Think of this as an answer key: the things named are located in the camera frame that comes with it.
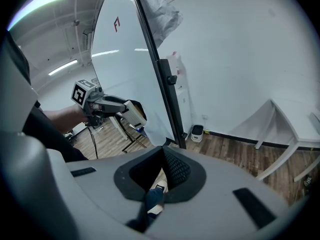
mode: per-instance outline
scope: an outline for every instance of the ceiling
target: ceiling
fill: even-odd
[[[57,0],[48,3],[22,18],[10,32],[30,65],[32,87],[38,91],[62,74],[91,65],[90,51],[83,48],[82,33],[92,30],[103,0]],[[76,27],[77,19],[79,46]],[[56,68],[77,59],[68,70],[49,76]]]

